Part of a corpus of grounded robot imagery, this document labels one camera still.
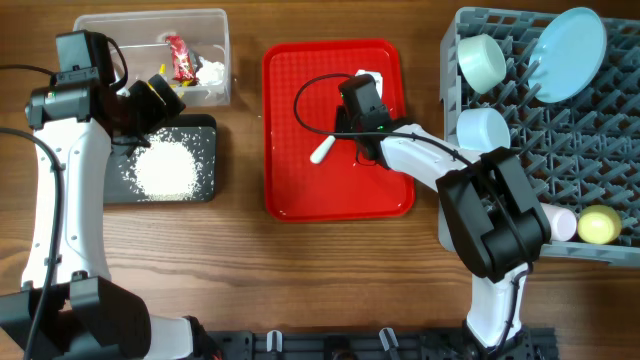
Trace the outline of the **yellow foil wrapper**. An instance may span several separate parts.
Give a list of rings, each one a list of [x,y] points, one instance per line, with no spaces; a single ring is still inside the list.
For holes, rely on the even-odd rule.
[[[194,86],[197,84],[196,79],[189,79],[184,81],[172,80],[168,77],[167,67],[165,64],[161,64],[158,70],[158,74],[169,84],[170,88],[174,90],[179,98],[185,95],[185,88]]]

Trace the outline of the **red snack wrapper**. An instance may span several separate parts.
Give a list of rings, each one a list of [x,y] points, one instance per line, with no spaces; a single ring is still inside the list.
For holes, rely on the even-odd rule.
[[[174,69],[173,79],[182,83],[196,79],[196,73],[190,58],[189,48],[179,35],[169,35],[165,38],[169,45]]]

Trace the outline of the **white plastic spoon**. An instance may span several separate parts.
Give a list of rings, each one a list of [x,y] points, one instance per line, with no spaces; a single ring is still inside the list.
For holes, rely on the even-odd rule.
[[[333,135],[327,136],[321,144],[311,153],[309,160],[312,164],[318,165],[323,162],[324,158],[334,145],[336,138]]]

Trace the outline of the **pile of white rice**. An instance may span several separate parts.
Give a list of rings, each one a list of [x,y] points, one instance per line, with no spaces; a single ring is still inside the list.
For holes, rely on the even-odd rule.
[[[149,147],[139,147],[118,166],[125,188],[142,201],[194,200],[202,189],[197,162],[184,140],[177,140],[170,129],[163,128],[151,135]]]

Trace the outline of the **white tissue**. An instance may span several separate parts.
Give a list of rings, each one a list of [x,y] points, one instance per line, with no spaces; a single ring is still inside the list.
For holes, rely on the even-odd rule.
[[[222,62],[211,62],[204,57],[198,58],[199,67],[196,71],[196,78],[199,85],[216,86],[225,81],[226,67]]]

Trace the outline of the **light blue bowl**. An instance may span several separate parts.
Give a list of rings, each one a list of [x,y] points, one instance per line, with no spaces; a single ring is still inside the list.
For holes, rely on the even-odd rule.
[[[506,120],[492,108],[463,111],[458,117],[455,131],[459,146],[464,149],[490,152],[511,146]]]

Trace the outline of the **mint green bowl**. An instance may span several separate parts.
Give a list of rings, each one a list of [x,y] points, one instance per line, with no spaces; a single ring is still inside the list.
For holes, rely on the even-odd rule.
[[[462,39],[457,59],[466,82],[479,94],[487,93],[506,77],[504,54],[497,41],[487,34]]]

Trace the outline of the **light blue round plate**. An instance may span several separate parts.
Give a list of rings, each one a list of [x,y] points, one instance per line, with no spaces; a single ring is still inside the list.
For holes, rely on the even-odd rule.
[[[586,7],[567,10],[542,32],[529,58],[535,66],[528,86],[535,98],[557,103],[581,92],[599,71],[607,48],[607,32],[598,14]]]

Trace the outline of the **white pink plastic cup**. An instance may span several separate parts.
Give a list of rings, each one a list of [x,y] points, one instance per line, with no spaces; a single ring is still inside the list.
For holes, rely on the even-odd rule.
[[[578,219],[570,209],[541,203],[551,228],[552,241],[569,241],[577,232]]]

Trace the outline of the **yellow plastic cup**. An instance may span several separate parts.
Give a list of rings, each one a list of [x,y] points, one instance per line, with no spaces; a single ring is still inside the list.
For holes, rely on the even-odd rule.
[[[622,220],[613,208],[592,205],[580,213],[577,231],[579,237],[587,243],[609,244],[621,234]]]

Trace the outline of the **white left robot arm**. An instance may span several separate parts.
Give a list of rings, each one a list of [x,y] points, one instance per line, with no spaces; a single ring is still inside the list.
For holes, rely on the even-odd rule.
[[[160,76],[119,83],[62,73],[33,91],[24,136],[38,157],[35,227],[20,290],[1,299],[1,327],[28,359],[220,359],[192,317],[149,313],[111,279],[103,195],[112,134],[148,133],[184,103]]]

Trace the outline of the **clear plastic waste bin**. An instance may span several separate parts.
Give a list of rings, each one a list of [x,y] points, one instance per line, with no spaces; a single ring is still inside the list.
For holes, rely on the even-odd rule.
[[[121,12],[82,15],[74,24],[75,30],[103,33],[115,40],[122,56],[111,52],[116,76],[123,74],[126,63],[129,84],[148,80],[158,74],[161,64],[167,67],[172,80],[174,69],[169,45],[165,38],[179,35],[187,47],[195,73],[200,56],[226,67],[225,81],[221,85],[198,84],[185,88],[181,98],[187,107],[228,105],[231,100],[231,42],[228,17],[219,8]]]

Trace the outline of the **grey plastic dishwasher rack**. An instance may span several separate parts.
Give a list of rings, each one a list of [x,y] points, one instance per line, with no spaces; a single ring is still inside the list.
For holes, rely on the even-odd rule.
[[[569,99],[544,104],[528,84],[536,69],[529,61],[554,15],[481,7],[455,14],[440,43],[440,99],[444,139],[455,143],[455,127],[467,109],[491,107],[506,120],[511,148],[522,161],[538,198],[580,213],[606,205],[622,219],[621,234],[609,244],[575,237],[542,248],[546,257],[639,265],[639,23],[606,18],[606,55],[591,84]],[[500,45],[506,79],[484,95],[475,93],[458,67],[457,45],[487,34]]]

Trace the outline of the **red plastic tray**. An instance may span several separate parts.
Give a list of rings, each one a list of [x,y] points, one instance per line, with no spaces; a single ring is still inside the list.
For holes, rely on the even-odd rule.
[[[394,217],[414,204],[412,178],[358,163],[350,140],[334,143],[323,162],[311,153],[335,128],[338,85],[358,71],[382,77],[382,100],[405,115],[400,58],[382,39],[279,44],[262,61],[264,184],[269,213],[284,222]]]

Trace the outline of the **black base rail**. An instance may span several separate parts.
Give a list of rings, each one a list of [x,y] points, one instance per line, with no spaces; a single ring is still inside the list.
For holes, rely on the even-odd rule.
[[[272,330],[211,332],[224,359],[238,360],[438,360],[482,359],[460,328],[396,332],[386,327],[376,333],[283,333]]]

